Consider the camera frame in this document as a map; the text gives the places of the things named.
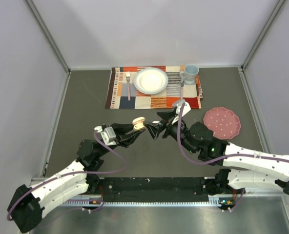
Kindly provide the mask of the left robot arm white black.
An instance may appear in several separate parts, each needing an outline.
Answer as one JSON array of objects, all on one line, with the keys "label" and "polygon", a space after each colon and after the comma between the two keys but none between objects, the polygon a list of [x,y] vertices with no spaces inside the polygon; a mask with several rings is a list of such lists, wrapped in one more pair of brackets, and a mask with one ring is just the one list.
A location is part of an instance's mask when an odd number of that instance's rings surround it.
[{"label": "left robot arm white black", "polygon": [[53,209],[74,196],[83,193],[94,193],[99,187],[99,170],[101,159],[112,153],[123,162],[123,171],[127,166],[126,159],[115,152],[116,147],[129,147],[145,131],[144,124],[135,121],[132,124],[97,126],[94,139],[80,142],[78,157],[66,168],[36,185],[18,187],[7,208],[7,220],[13,221],[21,233],[27,233],[37,227],[42,219]]}]

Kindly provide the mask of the beige case with black oval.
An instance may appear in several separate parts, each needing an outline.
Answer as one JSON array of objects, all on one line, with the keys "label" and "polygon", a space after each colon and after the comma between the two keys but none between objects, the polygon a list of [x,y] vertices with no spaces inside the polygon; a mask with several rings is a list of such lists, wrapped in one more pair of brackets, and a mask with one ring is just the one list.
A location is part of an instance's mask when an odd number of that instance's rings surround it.
[{"label": "beige case with black oval", "polygon": [[145,128],[144,122],[145,122],[145,117],[135,118],[135,119],[132,121],[133,130],[139,131],[139,130],[141,130],[141,129],[144,129],[144,128]]}]

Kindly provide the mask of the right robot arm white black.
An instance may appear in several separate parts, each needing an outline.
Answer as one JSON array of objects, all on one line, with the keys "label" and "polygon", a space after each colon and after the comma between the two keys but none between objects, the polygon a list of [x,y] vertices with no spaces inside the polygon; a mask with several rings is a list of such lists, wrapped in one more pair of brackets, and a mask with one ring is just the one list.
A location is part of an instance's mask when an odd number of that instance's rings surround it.
[{"label": "right robot arm white black", "polygon": [[171,136],[179,143],[181,151],[198,153],[199,165],[221,165],[223,169],[215,176],[216,187],[222,193],[231,189],[274,189],[289,195],[289,155],[268,154],[237,146],[213,135],[203,123],[187,127],[179,109],[158,112],[160,121],[146,122],[153,139],[160,133]]}]

